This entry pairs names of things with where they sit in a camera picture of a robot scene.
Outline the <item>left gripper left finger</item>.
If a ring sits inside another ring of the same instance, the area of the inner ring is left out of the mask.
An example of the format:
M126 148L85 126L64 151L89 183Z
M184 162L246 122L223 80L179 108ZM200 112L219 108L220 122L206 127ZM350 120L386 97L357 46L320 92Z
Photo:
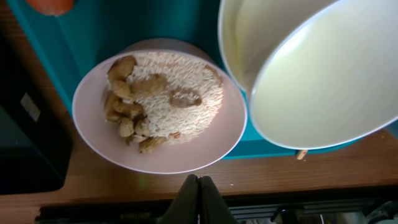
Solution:
M160 224L196 224L198 223L198 177L190 174L170 204Z

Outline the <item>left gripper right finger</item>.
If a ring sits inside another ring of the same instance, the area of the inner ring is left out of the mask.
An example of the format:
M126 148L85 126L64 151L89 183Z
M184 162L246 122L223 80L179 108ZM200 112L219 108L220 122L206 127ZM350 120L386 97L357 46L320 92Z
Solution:
M211 177L199 178L200 224L238 224Z

